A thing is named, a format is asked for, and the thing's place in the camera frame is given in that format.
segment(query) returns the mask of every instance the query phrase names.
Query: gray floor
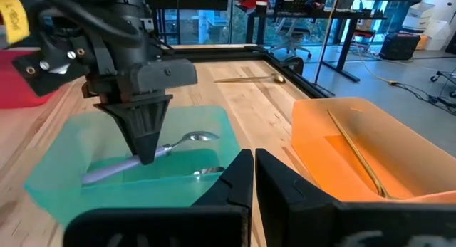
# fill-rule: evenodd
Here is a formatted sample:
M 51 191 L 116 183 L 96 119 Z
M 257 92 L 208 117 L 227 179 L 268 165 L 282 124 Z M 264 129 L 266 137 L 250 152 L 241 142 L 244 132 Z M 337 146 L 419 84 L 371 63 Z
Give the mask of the gray floor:
M 305 65 L 303 74 L 310 81 L 314 81 L 315 69 L 318 65 L 315 62 L 318 59 L 319 51 L 317 47 L 315 50 L 313 58 Z M 330 47 L 327 58 L 337 58 L 337 50 L 340 48 Z M 279 51 L 275 55 L 280 58 L 286 56 L 284 51 Z M 299 53 L 299 55 L 306 58 L 306 53 Z M 430 82 L 430 77 L 435 74 L 435 70 L 453 71 L 456 68 L 456 56 L 441 51 L 418 51 L 415 52 L 414 57 L 416 59 L 407 65 L 385 61 L 366 61 L 365 64 L 380 77 L 413 85 L 431 95 L 438 96 L 443 89 L 442 96 L 448 98 L 448 93 L 456 90 L 456 86 L 451 83 L 445 86 L 445 78 L 441 78 L 435 83 Z M 350 55 L 345 69 L 359 77 L 360 83 L 353 83 L 325 66 L 322 66 L 318 83 L 335 93 L 337 97 L 361 97 L 375 103 L 403 124 L 456 157 L 455 116 L 418 100 L 406 90 L 391 87 L 374 78 L 360 62 L 358 56 Z

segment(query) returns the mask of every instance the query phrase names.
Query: office chair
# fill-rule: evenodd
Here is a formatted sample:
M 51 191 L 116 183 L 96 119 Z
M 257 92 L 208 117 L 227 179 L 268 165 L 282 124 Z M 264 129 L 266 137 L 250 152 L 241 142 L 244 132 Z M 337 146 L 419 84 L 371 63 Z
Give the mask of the office chair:
M 300 42 L 302 41 L 304 35 L 310 35 L 311 32 L 308 29 L 297 28 L 296 24 L 298 22 L 298 19 L 291 19 L 290 27 L 284 26 L 285 22 L 286 18 L 283 18 L 276 28 L 276 34 L 278 36 L 281 36 L 282 42 L 277 47 L 272 48 L 269 52 L 273 53 L 274 51 L 286 48 L 287 54 L 289 54 L 291 51 L 291 53 L 293 53 L 293 55 L 296 56 L 296 50 L 307 51 L 309 52 L 307 57 L 311 58 L 311 51 L 300 45 Z

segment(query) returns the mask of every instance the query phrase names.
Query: gold utensil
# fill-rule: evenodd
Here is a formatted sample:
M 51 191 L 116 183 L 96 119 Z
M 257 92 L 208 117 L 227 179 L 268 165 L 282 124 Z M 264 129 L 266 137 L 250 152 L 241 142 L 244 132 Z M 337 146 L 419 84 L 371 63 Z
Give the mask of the gold utensil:
M 347 132 L 344 130 L 340 122 L 336 119 L 336 117 L 333 115 L 333 113 L 328 110 L 328 114 L 333 120 L 334 124 L 337 126 L 337 129 L 339 132 L 343 135 L 343 138 L 345 141 L 347 141 L 348 145 L 350 145 L 351 150 L 356 154 L 356 157 L 358 158 L 359 162 L 363 165 L 365 171 L 368 173 L 369 177 L 372 179 L 373 183 L 375 184 L 375 187 L 377 188 L 377 192 L 380 196 L 385 197 L 387 199 L 398 199 L 395 198 L 394 196 L 391 196 L 388 191 L 386 191 L 385 186 L 383 186 L 382 182 L 379 180 L 369 163 L 367 163 L 366 159 L 364 156 L 359 152 L 358 148 L 355 146 L 355 143 L 351 140 L 350 136 L 348 136 Z
M 272 73 L 270 76 L 260 76 L 260 77 L 242 77 L 242 78 L 232 78 L 232 79 L 221 79 L 214 81 L 215 83 L 248 83 L 255 80 L 267 80 L 273 79 L 276 83 L 285 83 L 285 78 L 282 75 L 277 73 Z

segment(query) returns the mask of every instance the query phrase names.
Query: red object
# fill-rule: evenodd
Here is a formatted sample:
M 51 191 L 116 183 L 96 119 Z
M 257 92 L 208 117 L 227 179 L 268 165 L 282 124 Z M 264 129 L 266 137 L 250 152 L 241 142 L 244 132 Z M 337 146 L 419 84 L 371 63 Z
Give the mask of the red object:
M 239 0 L 239 3 L 247 9 L 253 9 L 257 7 L 257 1 L 265 1 L 269 4 L 269 0 Z
M 15 57 L 32 51 L 0 51 L 0 109 L 35 107 L 46 103 L 53 93 L 38 97 L 11 64 Z

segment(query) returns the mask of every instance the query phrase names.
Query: robotic arm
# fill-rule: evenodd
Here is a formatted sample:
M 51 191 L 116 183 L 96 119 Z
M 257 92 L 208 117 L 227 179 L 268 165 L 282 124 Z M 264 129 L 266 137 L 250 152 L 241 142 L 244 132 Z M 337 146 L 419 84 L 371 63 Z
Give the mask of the robotic arm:
M 195 84 L 197 76 L 188 60 L 149 59 L 145 11 L 144 0 L 39 0 L 27 14 L 41 50 L 13 64 L 37 95 L 85 76 L 83 97 L 100 98 L 95 106 L 113 117 L 131 152 L 149 164 L 172 98 L 165 89 Z M 63 16 L 74 27 L 49 35 L 44 16 Z

